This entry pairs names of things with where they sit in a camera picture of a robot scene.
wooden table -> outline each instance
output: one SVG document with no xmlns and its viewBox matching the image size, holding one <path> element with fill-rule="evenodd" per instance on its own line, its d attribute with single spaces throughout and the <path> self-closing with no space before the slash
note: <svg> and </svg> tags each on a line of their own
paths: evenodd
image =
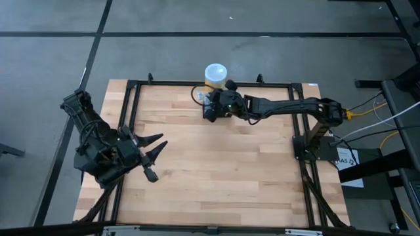
<svg viewBox="0 0 420 236">
<path fill-rule="evenodd" d="M 118 124 L 126 84 L 126 80 L 108 84 L 101 117 L 113 128 Z M 303 89 L 307 98 L 320 97 L 317 85 L 303 84 Z M 164 133 L 160 141 L 169 143 L 154 166 L 158 182 L 148 182 L 141 167 L 125 176 L 117 222 L 308 226 L 299 164 L 291 143 L 291 115 L 271 116 L 255 126 L 236 117 L 210 123 L 202 119 L 201 107 L 191 100 L 190 90 L 186 86 L 142 86 L 135 132 L 141 136 Z M 239 88 L 238 92 L 270 100 L 289 99 L 285 88 Z M 316 120 L 309 119 L 313 126 Z M 325 161 L 317 164 L 323 196 L 348 224 L 336 168 Z M 75 220 L 86 215 L 102 191 L 92 176 L 85 175 Z M 112 195 L 106 219 L 110 219 L 113 202 Z M 312 204 L 319 224 L 313 196 Z"/>
</svg>

white lid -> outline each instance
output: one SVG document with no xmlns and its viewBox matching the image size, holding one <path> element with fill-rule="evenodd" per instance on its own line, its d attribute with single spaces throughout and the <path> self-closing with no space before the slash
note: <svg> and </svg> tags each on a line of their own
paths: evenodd
<svg viewBox="0 0 420 236">
<path fill-rule="evenodd" d="M 208 65 L 204 72 L 205 78 L 214 83 L 224 81 L 227 75 L 228 70 L 222 64 L 218 63 Z"/>
</svg>

white cable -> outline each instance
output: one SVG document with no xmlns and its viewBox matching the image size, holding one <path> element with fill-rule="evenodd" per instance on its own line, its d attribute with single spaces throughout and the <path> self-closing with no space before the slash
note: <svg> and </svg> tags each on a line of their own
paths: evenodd
<svg viewBox="0 0 420 236">
<path fill-rule="evenodd" d="M 376 113 L 376 98 L 373 100 L 373 112 L 375 113 L 375 115 L 376 115 L 376 118 L 378 118 L 380 121 L 382 121 L 382 119 L 378 116 L 378 113 Z M 386 122 L 384 122 L 384 124 L 385 125 L 388 125 L 389 127 L 393 127 L 393 128 L 395 128 L 396 126 L 395 125 L 392 125 L 392 124 L 388 124 L 388 123 L 386 123 Z"/>
<path fill-rule="evenodd" d="M 385 119 L 385 120 L 383 120 L 383 121 L 380 121 L 380 122 L 378 122 L 378 123 L 376 123 L 376 124 L 373 124 L 373 125 L 370 125 L 370 126 L 366 126 L 366 127 L 364 127 L 364 128 L 360 128 L 360 129 L 358 129 L 358 130 L 355 130 L 355 131 L 353 131 L 353 132 L 350 132 L 349 134 L 346 134 L 346 135 L 344 135 L 342 138 L 338 139 L 338 141 L 337 141 L 337 142 L 340 142 L 341 140 L 343 140 L 343 139 L 345 139 L 345 138 L 349 137 L 349 136 L 350 136 L 350 135 L 352 135 L 352 134 L 356 134 L 357 132 L 360 132 L 360 131 L 363 131 L 363 130 L 365 130 L 365 129 L 368 129 L 368 128 L 371 128 L 371 127 L 374 127 L 374 126 L 380 125 L 380 124 L 382 124 L 382 123 L 385 123 L 385 122 L 387 122 L 387 121 L 389 121 L 389 120 L 391 120 L 391 119 L 393 119 L 393 118 L 395 118 L 395 117 L 397 117 L 397 116 L 400 116 L 400 115 L 404 114 L 405 112 L 407 112 L 407 111 L 409 111 L 409 110 L 413 109 L 415 106 L 417 106 L 417 105 L 419 105 L 419 104 L 420 104 L 420 102 L 418 102 L 418 103 L 416 103 L 416 104 L 412 105 L 411 107 L 409 107 L 409 108 L 405 109 L 404 111 L 401 111 L 400 113 L 398 113 L 398 114 L 396 114 L 396 115 L 393 115 L 392 117 L 389 117 L 388 119 Z"/>
</svg>

yellow cable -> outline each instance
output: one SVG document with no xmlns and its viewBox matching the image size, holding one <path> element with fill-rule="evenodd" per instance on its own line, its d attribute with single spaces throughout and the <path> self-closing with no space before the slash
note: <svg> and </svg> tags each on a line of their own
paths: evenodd
<svg viewBox="0 0 420 236">
<path fill-rule="evenodd" d="M 383 140 L 382 140 L 382 142 L 381 142 L 381 145 L 379 146 L 379 149 L 381 149 L 382 150 L 382 147 L 384 146 L 384 144 L 385 144 L 385 142 L 390 138 L 390 137 L 392 137 L 392 136 L 394 136 L 395 134 L 398 134 L 398 131 L 396 131 L 396 132 L 393 132 L 392 134 L 389 134 L 388 136 L 386 136 Z M 413 224 L 413 226 L 418 230 L 418 231 L 420 231 L 420 227 L 419 226 L 417 226 L 417 224 L 410 218 L 410 216 L 407 214 L 407 212 L 403 209 L 403 208 L 401 208 L 401 210 L 402 210 L 402 213 L 404 214 L 404 216 L 406 216 L 407 217 L 407 219 Z"/>
<path fill-rule="evenodd" d="M 396 132 L 393 132 L 392 134 L 389 134 L 388 136 L 386 136 L 383 140 L 382 140 L 382 142 L 381 142 L 381 145 L 379 146 L 379 149 L 380 150 L 382 150 L 382 147 L 383 147 L 383 145 L 385 144 L 385 142 L 390 138 L 390 137 L 392 137 L 392 136 L 394 136 L 395 134 L 398 134 L 399 132 L 398 131 L 396 131 Z"/>
<path fill-rule="evenodd" d="M 414 221 L 408 216 L 408 214 L 407 214 L 407 212 L 403 209 L 403 208 L 401 208 L 401 210 L 402 210 L 402 213 L 404 213 L 404 216 L 406 216 L 407 217 L 407 219 L 413 224 L 413 226 L 418 230 L 418 231 L 420 231 L 420 227 L 419 226 L 417 226 L 417 224 L 416 223 L 414 223 Z"/>
<path fill-rule="evenodd" d="M 377 106 L 376 108 L 372 108 L 372 109 L 370 109 L 369 111 L 365 111 L 365 112 L 363 112 L 363 113 L 359 113 L 359 114 L 355 114 L 355 113 L 353 113 L 352 114 L 352 116 L 362 116 L 362 115 L 366 115 L 366 114 L 368 114 L 369 112 L 372 112 L 372 111 L 375 111 L 376 109 L 378 109 L 378 108 L 381 108 L 381 107 L 383 107 L 383 106 L 386 106 L 387 105 L 387 103 L 384 103 L 384 104 L 381 104 L 380 106 Z"/>
</svg>

gray floor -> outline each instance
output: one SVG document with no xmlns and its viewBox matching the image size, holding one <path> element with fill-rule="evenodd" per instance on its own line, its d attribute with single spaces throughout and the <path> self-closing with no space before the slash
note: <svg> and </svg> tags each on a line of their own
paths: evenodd
<svg viewBox="0 0 420 236">
<path fill-rule="evenodd" d="M 416 17 L 406 0 L 394 1 L 408 31 Z M 96 31 L 105 1 L 3 0 L 0 31 Z M 114 1 L 105 31 L 398 31 L 384 3 L 323 0 Z M 26 150 L 23 159 L 0 159 L 0 228 L 31 224 L 66 116 L 58 106 L 79 85 L 93 38 L 0 37 L 0 142 Z M 198 80 L 213 62 L 229 78 L 318 83 L 322 96 L 355 106 L 376 93 L 358 90 L 355 79 L 390 79 L 415 63 L 403 40 L 241 37 L 102 38 L 87 91 L 99 111 L 109 79 Z M 361 110 L 371 108 L 371 104 Z M 388 109 L 379 111 L 390 115 Z M 374 114 L 346 122 L 337 135 L 377 121 Z M 386 126 L 375 130 L 386 129 Z M 71 222 L 80 188 L 72 166 L 76 131 L 64 160 L 46 224 Z M 355 142 L 376 148 L 384 135 Z M 384 152 L 402 147 L 393 138 Z M 403 208 L 412 214 L 406 194 Z M 351 224 L 388 231 L 394 221 L 388 201 L 347 199 Z M 418 234 L 410 226 L 409 234 Z"/>
</svg>

